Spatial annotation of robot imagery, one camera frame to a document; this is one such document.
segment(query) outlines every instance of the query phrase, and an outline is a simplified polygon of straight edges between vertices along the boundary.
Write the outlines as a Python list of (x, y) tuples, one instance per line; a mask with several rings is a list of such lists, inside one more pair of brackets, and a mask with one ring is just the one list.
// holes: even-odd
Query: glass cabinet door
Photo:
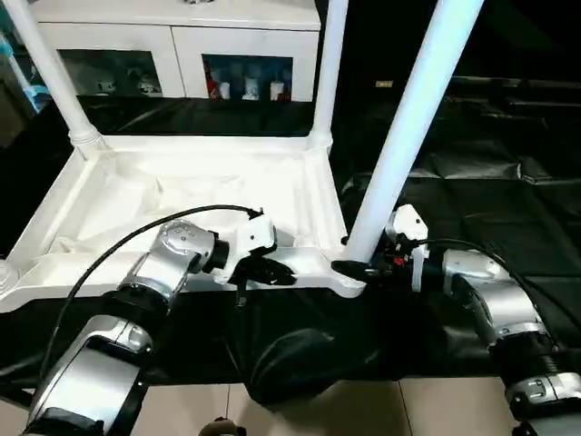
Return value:
[(202, 54), (202, 62), (211, 99), (291, 100), (291, 57)]
[(318, 32), (173, 27), (188, 97), (310, 102)]
[(146, 51), (59, 50), (79, 95), (162, 96)]

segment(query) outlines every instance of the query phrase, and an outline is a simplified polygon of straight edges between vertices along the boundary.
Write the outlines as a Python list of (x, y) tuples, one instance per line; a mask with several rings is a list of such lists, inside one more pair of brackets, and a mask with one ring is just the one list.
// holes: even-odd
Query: robotic arm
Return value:
[(103, 314), (84, 326), (33, 398), (25, 435), (126, 435), (137, 419), (154, 339), (191, 273), (228, 282), (261, 266), (267, 283), (293, 283), (292, 270), (262, 256), (276, 249), (270, 220), (249, 220), (228, 240), (184, 221), (162, 226), (152, 248), (107, 293)]
[[(428, 227), (407, 204), (392, 214), (386, 233), (397, 246), (402, 240), (426, 240)], [(429, 251), (426, 244), (412, 246), (411, 288), (419, 291)], [(478, 337), (505, 383), (510, 410), (522, 422), (514, 435), (581, 434), (581, 376), (523, 283), (475, 251), (445, 251), (442, 273), (444, 292), (472, 312)]]

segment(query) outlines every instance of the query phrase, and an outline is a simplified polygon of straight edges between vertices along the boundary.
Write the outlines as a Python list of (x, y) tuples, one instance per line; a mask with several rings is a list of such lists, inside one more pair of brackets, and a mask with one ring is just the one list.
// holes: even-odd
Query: tiled floor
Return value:
[[(219, 416), (249, 436), (510, 436), (514, 422), (494, 379), (342, 381), (311, 401), (267, 411), (244, 386), (152, 388), (135, 436), (197, 436)], [(0, 403), (0, 436), (16, 436), (26, 413)]]

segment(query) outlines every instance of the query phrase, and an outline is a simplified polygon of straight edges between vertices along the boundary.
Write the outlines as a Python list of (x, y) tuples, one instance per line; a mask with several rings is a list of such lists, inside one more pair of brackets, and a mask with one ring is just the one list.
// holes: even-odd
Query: black tablecloth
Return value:
[[(97, 128), (118, 134), (293, 136), (306, 134), (312, 119), (310, 104), (101, 97), (82, 103)], [(385, 103), (337, 110), (331, 166), (349, 227), (394, 110)], [(581, 318), (578, 119), (570, 111), (446, 102), (401, 201), (416, 206), (430, 236), (494, 246)], [(3, 213), (0, 254), (10, 251), (70, 152), (53, 106), (0, 152), (3, 203), (10, 211)], [(273, 403), (338, 379), (495, 373), (469, 314), (436, 285), (422, 294), (368, 289), (354, 300), (324, 289), (257, 291), (242, 311), (233, 298), (228, 292), (180, 296), (156, 353), (154, 383), (244, 382), (255, 400)], [(536, 303), (581, 363), (581, 334), (542, 296)], [(30, 302), (0, 315), (0, 390), (34, 385), (61, 304)], [(98, 310), (98, 299), (74, 302), (59, 351)]]

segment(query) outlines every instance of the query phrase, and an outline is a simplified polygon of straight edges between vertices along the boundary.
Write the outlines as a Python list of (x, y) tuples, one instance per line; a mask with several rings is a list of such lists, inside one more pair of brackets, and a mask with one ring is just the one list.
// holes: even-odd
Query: white pole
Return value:
[(314, 142), (314, 146), (330, 147), (333, 142), (330, 134), (330, 124), (333, 120), (333, 110), (335, 108), (335, 94), (337, 93), (348, 6), (349, 0), (329, 1), (323, 55), (320, 61), (317, 106), (315, 107), (315, 117), (310, 132), (310, 139)]
[(88, 157), (105, 147), (101, 134), (89, 123), (76, 98), (71, 78), (63, 67), (58, 53), (46, 43), (25, 0), (3, 0), (6, 10), (23, 39), (28, 53), (43, 77), (69, 127), (71, 144)]
[(345, 257), (367, 262), (446, 92), (484, 0), (438, 0), (389, 129)]

